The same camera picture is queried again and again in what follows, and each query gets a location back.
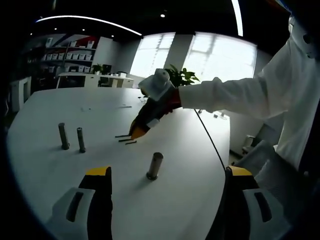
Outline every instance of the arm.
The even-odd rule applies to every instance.
[[[229,110],[255,118],[270,118],[289,108],[291,52],[287,42],[254,78],[222,82],[218,77],[179,87],[181,105],[208,112]]]

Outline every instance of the metal peg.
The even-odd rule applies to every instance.
[[[158,172],[164,156],[160,152],[155,152],[152,157],[149,171],[146,173],[146,177],[150,180],[156,180],[158,178]]]
[[[76,129],[76,132],[78,134],[79,151],[80,151],[80,153],[85,153],[86,152],[86,148],[85,148],[84,136],[82,134],[82,127],[78,127]]]
[[[65,123],[64,122],[59,123],[58,127],[59,127],[59,133],[60,133],[61,142],[62,142],[62,146],[61,147],[62,147],[63,150],[68,150],[69,147],[70,147],[70,143],[68,142]]]

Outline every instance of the potted plant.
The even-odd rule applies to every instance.
[[[100,64],[92,65],[92,73],[99,75],[103,71],[103,67]]]
[[[170,64],[170,66],[171,68],[166,68],[165,70],[169,73],[170,81],[176,88],[194,84],[194,81],[199,81],[194,72],[187,71],[186,68],[183,68],[182,71],[178,71],[172,64]]]

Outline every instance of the metal rod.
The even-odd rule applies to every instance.
[[[123,137],[130,137],[128,134],[127,135],[119,135],[119,136],[115,136],[115,138],[123,138]]]
[[[86,148],[85,148],[84,136],[82,134],[82,127],[78,127],[76,129],[76,132],[78,134],[79,151],[80,151],[80,153],[85,153],[86,152]]]
[[[152,157],[149,171],[146,173],[146,177],[150,180],[156,180],[158,178],[158,172],[164,156],[160,152],[155,152]]]
[[[64,122],[59,123],[58,127],[59,127],[61,142],[62,142],[61,148],[63,150],[68,150],[70,148],[70,143],[68,142],[65,123]]]
[[[121,139],[118,142],[121,143],[121,142],[127,142],[127,141],[132,141],[132,139],[131,138],[129,138],[129,139]]]
[[[137,143],[137,141],[127,142],[125,145],[128,145],[128,144],[135,144],[135,143]]]

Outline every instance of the hand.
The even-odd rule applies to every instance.
[[[178,109],[178,108],[181,108],[181,100],[180,100],[179,90],[178,88],[176,88],[173,91],[173,94],[168,101],[167,112],[165,114],[167,115],[169,113],[172,113],[174,109]]]

